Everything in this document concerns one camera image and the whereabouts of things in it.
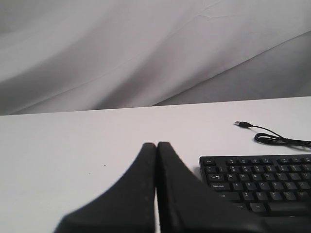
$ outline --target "white table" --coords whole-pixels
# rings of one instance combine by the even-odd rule
[[[0,232],[48,233],[107,190],[144,142],[169,141],[199,173],[202,155],[302,154],[255,143],[236,120],[311,138],[311,97],[0,117]]]

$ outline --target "keyboard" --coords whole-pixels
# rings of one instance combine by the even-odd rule
[[[220,197],[261,216],[306,216],[311,155],[201,157],[203,182]]]

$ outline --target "white surface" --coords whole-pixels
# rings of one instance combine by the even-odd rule
[[[153,105],[311,30],[309,0],[0,4],[0,114]]]
[[[169,141],[195,173],[204,155],[307,153],[255,143],[244,120],[310,139],[311,97],[0,116],[0,232],[48,233],[108,189],[144,142]]]

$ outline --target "keyboard key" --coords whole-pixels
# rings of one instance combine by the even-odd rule
[[[266,170],[267,170],[267,172],[276,172],[276,167],[268,165],[268,166],[266,166]]]
[[[299,189],[301,190],[310,190],[311,187],[307,182],[298,182]]]
[[[252,167],[251,166],[242,166],[242,171],[244,173],[251,173],[252,172]]]
[[[209,182],[223,182],[225,178],[223,174],[209,174],[208,180]]]
[[[289,171],[288,166],[284,166],[284,165],[278,166],[277,169],[279,170],[279,172],[288,172]]]
[[[227,174],[227,180],[228,181],[238,181],[237,176],[235,174]]]
[[[281,182],[272,182],[272,187],[275,191],[282,191],[284,187]]]
[[[251,159],[251,164],[253,164],[253,165],[260,164],[260,160],[259,159]]]
[[[279,164],[290,164],[289,159],[278,159],[277,161]]]
[[[272,216],[303,216],[310,210],[303,202],[268,203]]]
[[[262,176],[260,174],[252,174],[253,181],[262,181]]]
[[[241,183],[232,183],[232,186],[235,191],[244,191],[243,185]]]
[[[305,180],[311,180],[311,173],[309,173],[309,172],[301,173],[301,176]]]
[[[294,182],[285,182],[284,184],[288,190],[297,190],[297,186]]]
[[[226,198],[229,201],[240,202],[241,198],[238,193],[219,193],[219,196],[222,198]]]
[[[288,201],[297,200],[293,192],[283,192],[283,195],[285,197],[285,200],[288,200]]]
[[[238,166],[231,166],[229,169],[230,169],[231,173],[239,173],[240,172],[240,168]]]
[[[256,197],[257,197],[258,201],[268,201],[269,200],[267,197],[267,194],[264,192],[257,192]]]
[[[293,181],[299,181],[301,180],[301,177],[298,173],[290,173],[290,178],[293,180]]]
[[[244,210],[247,210],[247,207],[244,203],[237,203],[235,204],[239,209],[244,209]]]
[[[299,165],[290,165],[291,171],[301,171],[301,168]]]
[[[256,214],[266,215],[267,210],[263,203],[250,203],[251,211]]]
[[[264,173],[263,166],[254,166],[253,168],[256,173]]]
[[[276,174],[279,181],[288,181],[288,176],[285,173]]]
[[[270,159],[263,159],[262,162],[263,162],[263,164],[265,164],[265,165],[272,164],[272,161],[271,161]]]
[[[208,173],[216,173],[216,168],[214,166],[207,166],[205,168],[205,173],[208,174]]]
[[[203,164],[205,166],[215,166],[215,161],[214,160],[210,160],[210,159],[204,159],[203,160]]]
[[[302,170],[303,171],[311,171],[311,165],[308,164],[308,165],[302,165]]]
[[[233,159],[229,159],[226,163],[229,166],[237,164],[236,160],[233,160]]]
[[[310,200],[310,196],[308,195],[307,192],[297,192],[297,196],[298,196],[299,200],[301,200],[301,201]]]
[[[226,166],[219,166],[218,170],[220,173],[227,173],[228,172],[228,168]]]
[[[228,183],[210,183],[210,187],[214,191],[230,191]]]
[[[302,161],[304,164],[311,164],[311,158],[304,158]]]
[[[255,191],[257,190],[255,183],[253,182],[246,182],[245,183],[247,191]]]
[[[239,174],[239,178],[242,182],[249,181],[249,176],[247,174]]]
[[[272,201],[282,201],[283,198],[279,192],[270,192],[270,197]]]
[[[248,164],[248,160],[246,160],[246,159],[239,159],[239,164],[240,165],[246,165],[246,164]]]
[[[266,179],[266,181],[275,181],[276,180],[274,174],[264,173],[263,176]]]
[[[270,186],[267,182],[258,183],[260,191],[270,191]]]
[[[291,159],[291,162],[292,162],[293,164],[301,164],[301,160],[300,160],[300,159],[297,159],[297,158]]]
[[[255,198],[252,193],[242,193],[244,201],[254,201]]]

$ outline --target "usb cable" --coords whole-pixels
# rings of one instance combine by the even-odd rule
[[[307,147],[311,149],[311,141],[303,141],[303,140],[294,140],[294,139],[288,139],[285,137],[282,137],[281,135],[277,134],[276,132],[273,132],[272,130],[269,130],[267,128],[252,125],[248,122],[244,121],[236,121],[234,122],[235,125],[240,126],[242,128],[259,128],[267,130],[274,135],[270,135],[267,133],[258,133],[255,135],[255,141],[263,143],[263,144],[269,144],[269,145],[279,145],[279,146],[294,146],[294,147]]]

